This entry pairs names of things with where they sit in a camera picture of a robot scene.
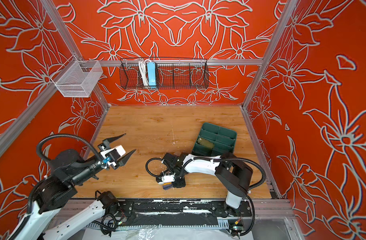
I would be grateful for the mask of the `purple sock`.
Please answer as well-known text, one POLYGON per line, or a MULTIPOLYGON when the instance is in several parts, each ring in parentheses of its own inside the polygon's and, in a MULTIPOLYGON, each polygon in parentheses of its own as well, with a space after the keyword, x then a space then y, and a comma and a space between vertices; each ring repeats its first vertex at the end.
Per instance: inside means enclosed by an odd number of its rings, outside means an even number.
POLYGON ((172 183, 168 183, 168 184, 163 184, 162 187, 163 187, 163 190, 166 191, 166 190, 173 188, 174 186, 172 183))

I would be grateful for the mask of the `green striped sock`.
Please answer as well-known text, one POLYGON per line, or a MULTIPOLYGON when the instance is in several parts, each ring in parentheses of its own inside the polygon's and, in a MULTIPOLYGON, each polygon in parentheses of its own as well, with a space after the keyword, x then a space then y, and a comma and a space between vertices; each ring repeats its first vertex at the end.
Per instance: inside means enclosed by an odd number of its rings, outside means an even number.
POLYGON ((214 143, 210 142, 209 140, 207 139, 203 139, 203 138, 200 138, 198 140, 198 143, 206 148, 209 148, 209 149, 213 149, 214 148, 214 143))

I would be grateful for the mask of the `green divided tray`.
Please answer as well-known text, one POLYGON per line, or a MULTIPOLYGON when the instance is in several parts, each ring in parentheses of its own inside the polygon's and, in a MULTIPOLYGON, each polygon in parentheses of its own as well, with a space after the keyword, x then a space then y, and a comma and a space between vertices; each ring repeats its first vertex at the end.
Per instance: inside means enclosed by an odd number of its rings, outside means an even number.
POLYGON ((237 132, 211 123, 203 123, 196 142, 192 149, 195 156, 221 156, 226 153, 234 153, 237 139, 237 132), (214 148, 209 149, 198 143, 200 138, 207 139, 214 143, 214 148))

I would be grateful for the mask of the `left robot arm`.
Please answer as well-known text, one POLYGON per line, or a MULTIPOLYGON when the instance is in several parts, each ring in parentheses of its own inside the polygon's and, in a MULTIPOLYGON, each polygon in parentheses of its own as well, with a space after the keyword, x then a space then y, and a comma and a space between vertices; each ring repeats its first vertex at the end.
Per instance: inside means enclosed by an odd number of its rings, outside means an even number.
POLYGON ((111 148, 110 144, 119 137, 103 140, 98 149, 87 140, 71 134, 56 134, 42 139, 36 153, 45 161, 51 174, 39 181, 28 197, 27 212, 19 222, 10 240, 63 240, 72 237, 89 223, 97 224, 102 233, 109 235, 117 230, 126 217, 119 200, 112 192, 96 191, 96 199, 81 212, 53 229, 46 227, 54 216, 78 192, 76 187, 87 180, 97 178, 102 170, 123 167, 135 150, 126 152, 123 146, 111 148), (61 152, 55 159, 50 159, 43 152, 43 145, 56 138, 75 139, 84 143, 93 152, 93 157, 84 160, 78 151, 69 149, 61 152))

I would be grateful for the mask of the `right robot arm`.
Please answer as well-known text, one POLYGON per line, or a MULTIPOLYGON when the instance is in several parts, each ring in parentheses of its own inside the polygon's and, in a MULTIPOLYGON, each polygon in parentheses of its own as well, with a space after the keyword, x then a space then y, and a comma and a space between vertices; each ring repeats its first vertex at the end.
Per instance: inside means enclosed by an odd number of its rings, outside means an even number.
POLYGON ((238 209, 242 201, 249 197, 252 189, 259 187, 266 180, 265 170, 256 162, 238 158, 232 153, 221 156, 195 156, 167 153, 162 158, 166 171, 156 176, 160 185, 171 184, 174 188, 185 186, 185 176, 192 173, 211 175, 227 189, 226 206, 238 209))

